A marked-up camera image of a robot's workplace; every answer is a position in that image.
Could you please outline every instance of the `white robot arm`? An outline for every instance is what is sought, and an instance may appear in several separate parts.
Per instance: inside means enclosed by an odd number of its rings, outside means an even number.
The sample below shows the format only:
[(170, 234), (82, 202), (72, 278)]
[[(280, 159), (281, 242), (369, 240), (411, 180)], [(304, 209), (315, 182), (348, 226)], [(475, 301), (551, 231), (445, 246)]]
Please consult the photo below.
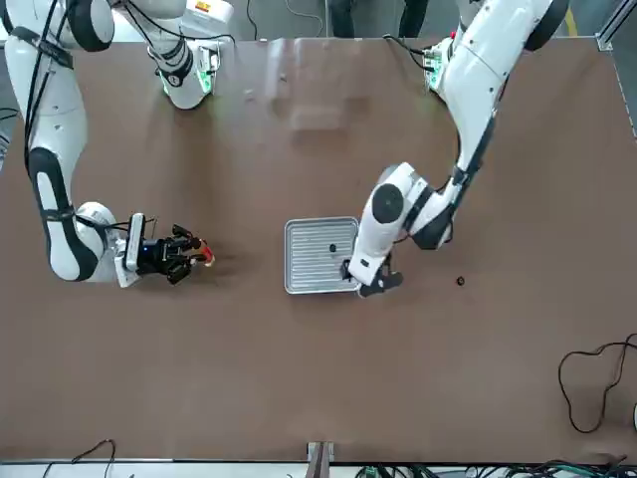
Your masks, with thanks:
[(407, 163), (383, 173), (367, 200), (354, 252), (343, 276), (361, 283), (360, 295), (402, 283), (390, 269), (401, 231), (421, 249), (438, 249), (452, 237), (453, 221), (491, 140), (498, 103), (524, 48), (543, 46), (558, 28), (568, 0), (457, 0), (455, 39), (424, 52), (428, 88), (447, 104), (460, 153), (446, 184), (435, 189)]
[[(184, 1), (172, 0), (135, 0), (135, 5), (138, 13), (148, 18), (178, 16), (185, 8)], [(25, 119), (25, 166), (53, 271), (66, 281), (118, 280), (126, 287), (149, 273), (166, 275), (171, 283), (176, 283), (189, 274), (195, 263), (212, 264), (213, 256), (205, 241), (179, 226), (173, 228), (172, 237), (146, 241), (142, 214), (116, 224), (104, 206), (88, 202), (76, 210), (71, 201), (73, 171), (87, 143), (87, 118), (68, 50), (98, 52), (108, 48), (114, 32), (110, 3), (2, 0), (0, 10), (10, 34), (5, 44), (9, 77)], [(164, 45), (168, 42), (156, 43), (153, 58), (162, 72), (169, 68), (176, 69), (171, 75), (179, 72), (181, 83), (171, 85), (168, 91), (175, 105), (193, 108), (205, 94), (201, 88), (189, 87), (195, 85), (188, 79), (196, 78), (196, 69), (192, 52), (180, 40), (183, 39), (172, 39), (174, 46), (169, 52), (179, 48), (183, 55), (174, 55), (178, 60), (166, 60), (170, 55)]]

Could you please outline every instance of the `white robot link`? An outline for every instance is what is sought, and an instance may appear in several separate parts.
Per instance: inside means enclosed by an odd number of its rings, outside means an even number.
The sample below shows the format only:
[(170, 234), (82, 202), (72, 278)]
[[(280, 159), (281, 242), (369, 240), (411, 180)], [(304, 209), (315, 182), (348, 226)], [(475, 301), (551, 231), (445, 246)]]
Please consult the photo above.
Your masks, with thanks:
[(421, 249), (438, 249), (482, 165), (498, 104), (524, 49), (542, 47), (566, 15), (568, 0), (457, 0), (460, 25), (422, 53), (425, 83), (447, 105), (456, 124), (459, 156), (435, 189), (406, 162), (385, 170), (365, 204), (345, 279), (367, 297), (402, 283), (391, 271), (391, 249), (405, 231)]
[(113, 8), (145, 38), (176, 107), (194, 108), (210, 93), (201, 81), (201, 63), (193, 60), (181, 34), (186, 0), (0, 0), (3, 25), (10, 34), (5, 44), (7, 67), (25, 120), (25, 165), (44, 226), (49, 264), (60, 278), (118, 281), (127, 287), (140, 276), (159, 273), (174, 284), (196, 263), (212, 264), (205, 241), (179, 226), (171, 237), (147, 241), (143, 214), (117, 224), (101, 204), (87, 202), (76, 210), (71, 202), (73, 171), (88, 132), (69, 50), (108, 48), (114, 34)]

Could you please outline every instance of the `silver tray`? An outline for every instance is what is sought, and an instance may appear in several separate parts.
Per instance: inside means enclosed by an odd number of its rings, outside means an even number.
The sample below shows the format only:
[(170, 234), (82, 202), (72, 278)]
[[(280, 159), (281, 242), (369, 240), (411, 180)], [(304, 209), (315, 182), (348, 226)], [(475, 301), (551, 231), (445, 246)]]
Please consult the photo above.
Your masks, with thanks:
[(353, 217), (294, 219), (286, 224), (285, 285), (289, 294), (354, 292), (355, 280), (340, 275), (342, 261), (351, 258), (358, 233)]

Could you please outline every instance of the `cable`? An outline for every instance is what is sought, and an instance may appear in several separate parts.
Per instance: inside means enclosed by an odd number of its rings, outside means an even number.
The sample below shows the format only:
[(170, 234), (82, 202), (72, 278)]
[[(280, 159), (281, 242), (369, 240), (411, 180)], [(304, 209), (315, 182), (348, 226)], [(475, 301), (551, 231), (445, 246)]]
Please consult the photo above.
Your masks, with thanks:
[(405, 473), (400, 468), (398, 468), (397, 466), (392, 466), (391, 468), (394, 471), (394, 476), (395, 476), (396, 473), (398, 473), (400, 476), (402, 476), (402, 478), (407, 478), (407, 475), (405, 475)]
[[(102, 229), (103, 231), (115, 229), (117, 231), (129, 232), (128, 227), (123, 227), (128, 225), (128, 221), (115, 222), (114, 224), (99, 224), (98, 222), (95, 222), (91, 219), (87, 219), (86, 217), (78, 216), (78, 215), (76, 215), (76, 220), (84, 224), (85, 226), (92, 227), (93, 229)], [(144, 225), (149, 224), (151, 222), (153, 223), (153, 229), (152, 229), (153, 235), (154, 235), (154, 225), (156, 224), (156, 221), (157, 221), (156, 217), (153, 217), (151, 219), (146, 219), (144, 221)]]
[(409, 239), (411, 236), (409, 234), (405, 234), (405, 237), (401, 237), (400, 239), (394, 241), (394, 245), (396, 244), (400, 244), (401, 242), (405, 242), (407, 239)]
[(505, 474), (508, 478), (513, 478), (516, 475), (524, 474), (530, 475), (534, 478), (540, 477), (549, 477), (554, 478), (555, 473), (558, 471), (568, 471), (570, 473), (574, 473), (580, 476), (586, 477), (595, 477), (595, 478), (608, 478), (611, 476), (613, 470), (618, 470), (621, 472), (629, 472), (634, 471), (634, 467), (624, 467), (619, 466), (619, 463), (614, 465), (607, 464), (603, 466), (588, 466), (588, 465), (579, 465), (574, 463), (569, 463), (563, 460), (550, 460), (541, 465), (531, 467), (524, 465), (515, 465), (509, 468), (509, 471)]
[(502, 86), (502, 89), (500, 90), (500, 97), (498, 98), (498, 102), (502, 101), (502, 98), (505, 96), (505, 91), (507, 90), (507, 86), (509, 85), (509, 78), (511, 76), (508, 76), (507, 79), (505, 80), (505, 83)]
[(69, 12), (78, 3), (79, 0), (71, 0), (67, 5), (67, 8), (64, 9), (64, 14), (62, 15), (62, 20), (60, 21), (60, 25), (58, 26), (58, 33), (56, 33), (56, 40), (60, 41), (60, 37), (62, 37), (62, 32), (64, 31), (64, 25), (67, 23), (67, 18), (69, 18)]
[(418, 469), (423, 471), (428, 478), (438, 478), (438, 475), (424, 465), (418, 465)]
[(81, 453), (78, 456), (76, 456), (73, 460), (71, 460), (71, 464), (75, 465), (80, 460), (82, 460), (83, 458), (86, 458), (87, 456), (92, 454), (94, 451), (99, 450), (100, 448), (102, 448), (107, 443), (110, 444), (110, 459), (108, 460), (108, 464), (106, 465), (106, 469), (104, 470), (104, 478), (107, 478), (108, 469), (114, 463), (114, 461), (115, 461), (115, 452), (117, 451), (117, 448), (116, 448), (114, 440), (111, 440), (111, 439), (102, 440), (100, 443), (98, 443), (96, 446), (94, 446), (90, 450), (87, 450), (84, 453)]
[[(47, 19), (44, 24), (44, 28), (42, 30), (41, 39), (45, 40), (49, 35), (49, 29), (51, 28), (51, 21), (53, 20), (53, 14), (56, 11), (56, 6), (58, 5), (58, 0), (53, 0), (51, 2), (51, 7), (49, 7), (49, 13), (47, 15)], [(36, 90), (36, 82), (38, 80), (38, 73), (40, 72), (40, 63), (42, 62), (42, 50), (38, 49), (38, 55), (36, 56), (36, 62), (33, 67), (33, 75), (31, 76), (31, 86), (29, 87), (29, 99), (27, 101), (27, 115), (25, 117), (25, 137), (24, 137), (24, 165), (29, 171), (29, 140), (31, 139), (31, 129), (33, 127), (33, 118), (38, 110), (37, 106), (33, 106), (33, 96), (35, 95)], [(47, 85), (47, 81), (49, 80), (49, 72), (47, 72), (42, 80), (42, 86), (40, 87), (40, 92), (38, 93), (38, 97), (42, 98), (42, 92), (44, 91), (44, 87)]]
[(233, 37), (229, 33), (224, 33), (222, 35), (214, 35), (212, 37), (190, 37), (188, 35), (183, 35), (182, 33), (173, 32), (172, 30), (168, 30), (167, 28), (162, 27), (157, 22), (155, 22), (152, 18), (150, 18), (148, 15), (146, 15), (137, 5), (135, 5), (132, 2), (132, 0), (127, 0), (127, 3), (132, 8), (134, 8), (137, 11), (137, 13), (139, 13), (139, 15), (141, 15), (143, 18), (145, 18), (148, 23), (150, 23), (151, 25), (157, 27), (162, 32), (165, 32), (165, 33), (167, 33), (169, 35), (172, 35), (172, 36), (175, 36), (177, 38), (183, 38), (184, 40), (219, 40), (220, 38), (229, 38), (230, 40), (232, 40), (232, 43), (234, 43), (234, 44), (237, 43), (236, 40), (235, 40), (235, 37)]
[[(115, 461), (115, 452), (116, 452), (116, 445), (114, 440), (102, 440), (100, 443), (98, 443), (96, 446), (94, 446), (93, 448), (80, 453), (78, 456), (76, 456), (74, 459), (71, 460), (71, 464), (75, 465), (76, 463), (78, 463), (80, 460), (86, 458), (87, 456), (89, 456), (91, 453), (93, 453), (94, 451), (99, 450), (100, 448), (102, 448), (104, 445), (106, 444), (110, 444), (110, 459), (108, 460), (108, 464), (106, 465), (106, 469), (104, 470), (104, 478), (107, 478), (108, 476), (108, 470), (110, 469), (110, 467), (113, 465), (114, 461)], [(52, 461), (51, 463), (49, 463), (47, 465), (47, 468), (44, 470), (44, 474), (42, 475), (42, 478), (47, 478), (47, 475), (49, 474), (49, 472), (51, 471), (51, 468), (53, 468), (53, 465), (55, 465), (56, 462)]]
[[(617, 384), (621, 380), (622, 374), (624, 372), (624, 361), (626, 360), (626, 351), (629, 348), (637, 351), (637, 346), (630, 343), (630, 341), (636, 336), (637, 334), (631, 334), (630, 336), (626, 338), (624, 342), (610, 342), (608, 344), (604, 344), (603, 346), (598, 347), (593, 352), (584, 352), (584, 351), (569, 352), (562, 358), (561, 362), (559, 363), (559, 367), (557, 368), (557, 380), (559, 381), (559, 388), (561, 389), (561, 393), (562, 395), (564, 395), (564, 399), (566, 400), (566, 405), (568, 407), (568, 419), (570, 420), (570, 424), (578, 432), (592, 433), (594, 431), (597, 431), (599, 427), (602, 425), (602, 423), (604, 422), (604, 418), (606, 417), (606, 399), (608, 397), (608, 392), (612, 390), (615, 386), (617, 386)], [(597, 418), (597, 422), (592, 426), (592, 428), (586, 428), (586, 429), (580, 428), (573, 420), (573, 406), (570, 401), (570, 398), (568, 398), (568, 394), (566, 393), (566, 389), (564, 388), (564, 383), (562, 381), (562, 376), (561, 376), (562, 367), (564, 363), (568, 360), (568, 358), (572, 356), (599, 357), (606, 349), (611, 347), (622, 348), (621, 353), (619, 355), (618, 367), (614, 373), (615, 378), (604, 387), (602, 401), (601, 401), (601, 409), (599, 410), (599, 416)]]
[[(421, 64), (414, 55), (420, 55), (421, 57), (424, 55), (422, 50), (418, 50), (416, 48), (412, 48), (409, 45), (407, 45), (405, 42), (403, 42), (402, 40), (400, 40), (399, 38), (394, 37), (393, 35), (383, 35), (382, 38), (384, 38), (385, 40), (392, 40), (394, 41), (398, 46), (400, 46), (401, 48), (403, 48), (404, 50), (407, 51), (407, 53), (409, 53), (409, 57), (411, 58), (411, 60), (418, 66), (418, 68), (420, 68), (421, 70), (425, 71), (425, 72), (429, 72), (429, 73), (433, 73), (435, 70), (431, 67), (426, 67), (423, 64)], [(426, 47), (423, 47), (423, 50), (426, 50), (428, 48), (431, 48), (432, 45), (428, 45)]]
[(419, 48), (413, 48), (413, 47), (410, 47), (409, 45), (407, 45), (405, 42), (403, 42), (399, 38), (396, 38), (393, 35), (389, 35), (389, 34), (383, 35), (382, 38), (384, 40), (392, 40), (392, 41), (396, 42), (398, 45), (400, 45), (402, 48), (404, 48), (405, 50), (407, 50), (407, 51), (409, 51), (409, 52), (411, 52), (413, 54), (420, 55), (420, 56), (424, 55), (423, 50), (428, 50), (431, 47), (433, 47), (433, 45), (426, 45), (426, 46), (424, 46), (424, 47), (422, 47), (420, 49)]
[(480, 476), (480, 478), (489, 478), (491, 475), (493, 475), (494, 473), (496, 473), (498, 470), (502, 470), (503, 468), (506, 468), (506, 467), (503, 467), (503, 466), (496, 466), (496, 467), (494, 467), (494, 469), (493, 469), (493, 470), (491, 470), (491, 471), (489, 471), (489, 472), (485, 473), (484, 475), (482, 475), (482, 474), (481, 474), (481, 475), (479, 475), (479, 476)]
[(324, 24), (322, 22), (322, 18), (319, 15), (312, 15), (310, 13), (297, 12), (297, 11), (293, 10), (292, 7), (290, 6), (290, 0), (285, 0), (285, 2), (286, 2), (286, 7), (290, 11), (290, 13), (292, 13), (293, 15), (296, 15), (298, 17), (304, 17), (304, 18), (314, 18), (314, 19), (318, 20), (318, 22), (320, 24), (320, 29), (318, 29), (318, 33), (317, 33), (317, 38), (318, 38), (320, 36), (320, 34), (322, 33), (322, 29), (324, 27)]
[(146, 35), (146, 32), (144, 32), (143, 28), (141, 28), (141, 25), (139, 25), (139, 22), (137, 22), (137, 19), (135, 18), (135, 16), (132, 14), (132, 12), (130, 11), (130, 9), (124, 4), (123, 9), (128, 13), (128, 15), (130, 15), (130, 18), (132, 19), (132, 22), (137, 26), (137, 29), (139, 30), (139, 33), (141, 33), (141, 36), (146, 40), (146, 42), (148, 43), (148, 45), (150, 45), (150, 48), (155, 48), (152, 45), (152, 42), (150, 41), (150, 38), (148, 37), (148, 35)]
[(49, 474), (49, 472), (51, 471), (51, 468), (53, 468), (54, 463), (51, 462), (47, 465), (47, 468), (44, 470), (44, 473), (42, 474), (42, 478), (47, 478), (47, 475)]
[(252, 15), (250, 14), (250, 1), (251, 0), (248, 0), (246, 2), (246, 16), (248, 17), (248, 21), (252, 25), (252, 28), (254, 28), (255, 30), (255, 42), (256, 42), (257, 39), (259, 38), (259, 28), (257, 28), (257, 24), (255, 23), (254, 19), (252, 18)]

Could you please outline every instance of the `black cable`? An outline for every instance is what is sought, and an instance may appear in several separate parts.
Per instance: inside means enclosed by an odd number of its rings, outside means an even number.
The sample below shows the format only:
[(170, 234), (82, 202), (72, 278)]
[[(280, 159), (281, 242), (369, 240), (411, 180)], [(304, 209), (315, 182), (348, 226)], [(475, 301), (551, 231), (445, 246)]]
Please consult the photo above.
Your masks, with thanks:
[(132, 12), (130, 11), (130, 9), (124, 5), (123, 9), (128, 12), (128, 15), (130, 15), (130, 18), (132, 19), (133, 23), (137, 26), (137, 29), (139, 29), (139, 33), (141, 33), (141, 35), (143, 36), (143, 38), (146, 39), (146, 42), (148, 42), (148, 45), (150, 45), (150, 48), (155, 48), (152, 45), (152, 42), (150, 41), (150, 38), (148, 37), (148, 35), (146, 34), (146, 32), (144, 32), (143, 28), (141, 28), (141, 25), (139, 25), (139, 22), (137, 22), (137, 19), (135, 18), (135, 16), (132, 14)]
[(177, 67), (177, 65), (180, 65), (181, 62), (183, 62), (184, 58), (186, 58), (186, 55), (187, 55), (186, 52), (188, 52), (188, 48), (187, 48), (186, 45), (183, 45), (183, 48), (181, 48), (181, 56), (179, 57), (179, 60), (175, 61), (175, 63), (169, 63), (169, 62), (167, 62), (165, 60), (164, 60), (164, 62), (166, 62), (166, 65), (168, 65), (168, 67), (175, 68), (175, 67)]
[(418, 469), (423, 471), (428, 478), (438, 478), (438, 475), (423, 465), (418, 465)]
[(495, 472), (497, 472), (498, 470), (503, 469), (504, 467), (502, 466), (495, 466), (493, 470), (489, 471), (488, 473), (485, 473), (485, 475), (480, 475), (480, 478), (489, 478), (491, 475), (493, 475)]
[(134, 8), (137, 11), (137, 13), (139, 13), (139, 15), (141, 15), (143, 18), (145, 18), (148, 23), (150, 23), (151, 25), (157, 27), (162, 32), (165, 32), (165, 33), (167, 33), (169, 35), (173, 35), (173, 36), (175, 36), (177, 38), (183, 38), (184, 40), (219, 40), (220, 38), (229, 38), (230, 40), (232, 40), (232, 43), (234, 43), (234, 44), (237, 43), (236, 40), (235, 40), (235, 37), (233, 37), (229, 33), (224, 33), (222, 35), (214, 35), (212, 37), (189, 37), (188, 35), (183, 35), (182, 33), (173, 32), (172, 30), (168, 30), (167, 28), (162, 27), (157, 22), (155, 22), (152, 18), (150, 18), (148, 15), (146, 15), (139, 7), (137, 7), (137, 5), (135, 5), (132, 2), (132, 0), (127, 0), (127, 3), (132, 8)]
[[(566, 400), (566, 405), (568, 407), (568, 419), (570, 420), (570, 424), (578, 432), (580, 432), (580, 433), (592, 433), (594, 431), (597, 431), (599, 429), (599, 427), (602, 425), (602, 423), (604, 422), (604, 418), (606, 417), (606, 400), (607, 400), (607, 397), (608, 397), (608, 392), (610, 390), (612, 390), (615, 386), (617, 386), (617, 384), (621, 380), (622, 374), (624, 372), (624, 362), (626, 360), (626, 351), (629, 348), (637, 351), (637, 346), (630, 343), (630, 341), (636, 336), (637, 336), (637, 334), (631, 334), (630, 336), (628, 336), (626, 338), (626, 340), (624, 342), (611, 342), (611, 343), (608, 343), (608, 344), (604, 344), (603, 346), (598, 347), (593, 352), (585, 352), (585, 351), (569, 352), (568, 354), (566, 354), (562, 358), (561, 362), (559, 363), (559, 367), (557, 368), (557, 380), (559, 381), (559, 388), (561, 389), (561, 393), (562, 393), (562, 395), (564, 395), (564, 399)], [(561, 377), (562, 367), (563, 367), (564, 363), (568, 360), (568, 358), (570, 358), (572, 356), (599, 357), (599, 356), (601, 356), (601, 354), (606, 349), (611, 348), (611, 347), (621, 347), (622, 348), (620, 356), (619, 356), (619, 360), (618, 360), (618, 368), (615, 371), (615, 378), (604, 387), (604, 391), (603, 391), (603, 395), (602, 395), (602, 402), (601, 402), (601, 409), (599, 411), (599, 416), (597, 418), (597, 422), (593, 425), (592, 428), (586, 428), (586, 429), (581, 428), (573, 420), (573, 406), (572, 406), (572, 403), (570, 401), (570, 398), (568, 398), (568, 394), (566, 393), (566, 389), (564, 388), (564, 383), (563, 383), (562, 377)]]
[(69, 18), (69, 12), (78, 3), (78, 0), (72, 0), (67, 5), (67, 8), (64, 9), (64, 14), (62, 15), (62, 20), (60, 21), (60, 25), (58, 26), (58, 33), (56, 33), (56, 40), (60, 41), (60, 37), (62, 37), (62, 32), (64, 30), (64, 24), (67, 23), (67, 18)]
[(108, 464), (106, 465), (106, 469), (104, 470), (104, 478), (107, 478), (108, 475), (108, 469), (110, 468), (110, 466), (114, 463), (115, 461), (115, 453), (116, 453), (116, 445), (114, 440), (111, 439), (107, 439), (107, 440), (102, 440), (100, 443), (98, 443), (96, 446), (94, 446), (93, 448), (91, 448), (90, 450), (85, 451), (84, 453), (79, 454), (78, 456), (76, 456), (73, 460), (71, 460), (71, 464), (75, 465), (76, 463), (78, 463), (80, 460), (82, 460), (83, 458), (86, 458), (87, 456), (89, 456), (90, 454), (92, 454), (93, 452), (99, 450), (100, 448), (102, 448), (104, 445), (109, 444), (110, 445), (110, 459), (108, 460)]
[(505, 83), (502, 86), (502, 89), (500, 90), (500, 96), (498, 97), (498, 103), (502, 101), (502, 98), (505, 96), (505, 91), (507, 90), (507, 86), (509, 85), (509, 78), (511, 76), (508, 76), (507, 79), (505, 80)]
[(397, 466), (393, 466), (392, 468), (394, 470), (394, 475), (395, 473), (398, 473), (400, 476), (402, 476), (402, 478), (407, 478), (407, 475), (405, 475), (404, 471), (402, 471), (400, 468), (398, 468)]
[(376, 473), (380, 475), (380, 478), (392, 478), (389, 472), (387, 471), (387, 468), (385, 468), (384, 466), (377, 465), (375, 468), (376, 468)]
[(401, 242), (405, 242), (407, 239), (409, 239), (411, 236), (409, 234), (405, 234), (405, 237), (401, 237), (400, 239), (394, 241), (394, 245), (396, 244), (400, 244)]
[[(418, 68), (420, 68), (421, 70), (425, 71), (425, 72), (430, 72), (433, 73), (434, 69), (431, 67), (426, 67), (423, 64), (421, 64), (414, 55), (420, 55), (421, 57), (424, 55), (422, 50), (418, 50), (416, 48), (412, 48), (409, 45), (407, 45), (405, 42), (403, 42), (402, 40), (400, 40), (399, 38), (394, 37), (393, 35), (383, 35), (382, 38), (384, 38), (385, 40), (393, 40), (394, 42), (396, 42), (397, 45), (399, 45), (401, 48), (405, 49), (407, 51), (407, 53), (409, 54), (409, 58), (411, 58), (411, 60), (418, 66)], [(431, 48), (431, 46), (427, 46), (424, 47), (423, 49), (427, 49), (427, 48)]]
[(383, 35), (382, 38), (385, 39), (385, 40), (392, 40), (392, 41), (396, 42), (398, 45), (400, 45), (402, 48), (407, 50), (408, 52), (411, 52), (411, 53), (414, 53), (414, 54), (420, 55), (420, 56), (424, 55), (423, 50), (427, 50), (427, 49), (433, 47), (433, 45), (427, 45), (427, 46), (422, 47), (420, 49), (413, 48), (413, 47), (410, 47), (409, 45), (407, 45), (405, 42), (403, 42), (399, 38), (394, 37), (393, 35)]
[[(104, 470), (104, 478), (107, 478), (106, 476), (108, 475), (108, 470), (110, 469), (110, 467), (113, 465), (114, 461), (115, 461), (115, 451), (116, 451), (116, 445), (114, 440), (102, 440), (100, 443), (98, 443), (96, 446), (94, 446), (93, 448), (91, 448), (90, 450), (85, 451), (84, 453), (80, 453), (78, 456), (76, 456), (74, 459), (71, 460), (71, 464), (75, 465), (76, 463), (78, 463), (80, 460), (82, 460), (83, 458), (86, 458), (87, 456), (89, 456), (91, 453), (93, 453), (94, 451), (99, 450), (100, 448), (102, 448), (104, 445), (106, 444), (110, 444), (111, 450), (110, 450), (110, 459), (108, 460), (108, 464), (106, 465), (106, 469)], [(49, 463), (47, 465), (47, 468), (44, 470), (44, 473), (42, 475), (42, 478), (47, 478), (47, 475), (49, 474), (49, 472), (51, 471), (51, 468), (53, 468), (53, 465), (55, 465), (55, 461), (52, 461), (51, 463)]]
[[(56, 6), (58, 5), (58, 0), (53, 0), (51, 2), (51, 7), (49, 7), (49, 13), (47, 15), (47, 19), (44, 24), (44, 29), (42, 30), (41, 38), (45, 40), (49, 35), (49, 29), (51, 28), (51, 21), (53, 20), (53, 14), (56, 11)], [(36, 90), (36, 82), (38, 80), (38, 73), (40, 72), (40, 63), (42, 62), (42, 50), (38, 49), (38, 55), (36, 56), (36, 63), (33, 67), (33, 75), (31, 76), (31, 86), (29, 87), (29, 99), (27, 101), (27, 115), (25, 117), (25, 138), (24, 138), (24, 165), (29, 170), (29, 140), (31, 139), (31, 129), (33, 127), (33, 118), (37, 112), (37, 108), (33, 106), (33, 97), (35, 95)], [(47, 81), (49, 79), (49, 72), (45, 75), (42, 86), (40, 87), (40, 92), (38, 93), (38, 97), (42, 97), (42, 91), (44, 87), (46, 87)]]
[[(129, 232), (128, 227), (123, 227), (123, 226), (127, 226), (128, 225), (128, 221), (124, 221), (124, 222), (115, 222), (114, 224), (108, 224), (108, 225), (104, 225), (104, 224), (99, 224), (98, 222), (95, 222), (91, 219), (87, 219), (86, 217), (82, 217), (82, 216), (78, 216), (76, 215), (76, 220), (82, 224), (84, 224), (85, 226), (89, 226), (92, 227), (93, 229), (102, 229), (103, 231), (107, 231), (107, 230), (117, 230), (117, 231), (123, 231), (123, 232)], [(151, 219), (146, 219), (144, 221), (144, 225), (149, 224), (149, 223), (156, 223), (157, 218), (153, 217)]]
[(250, 14), (250, 2), (251, 0), (248, 0), (246, 2), (246, 16), (248, 17), (248, 21), (252, 25), (252, 28), (254, 28), (255, 30), (255, 41), (257, 41), (257, 39), (259, 38), (259, 28), (257, 28), (257, 24), (255, 23), (254, 19), (252, 18), (252, 15)]
[(42, 474), (42, 478), (47, 478), (47, 475), (51, 471), (51, 468), (53, 468), (53, 465), (54, 465), (54, 462), (51, 462), (47, 465), (47, 468), (44, 470), (44, 473)]
[(576, 473), (575, 470), (579, 470), (580, 474), (583, 471), (588, 474), (588, 476), (598, 476), (599, 478), (601, 478), (606, 474), (607, 466), (595, 467), (588, 465), (578, 465), (563, 460), (550, 460), (535, 467), (524, 465), (511, 466), (509, 467), (509, 471), (506, 473), (505, 476), (508, 478), (513, 478), (516, 475), (525, 474), (530, 475), (534, 478), (554, 478), (555, 473), (557, 473), (558, 471), (569, 471), (571, 473)]

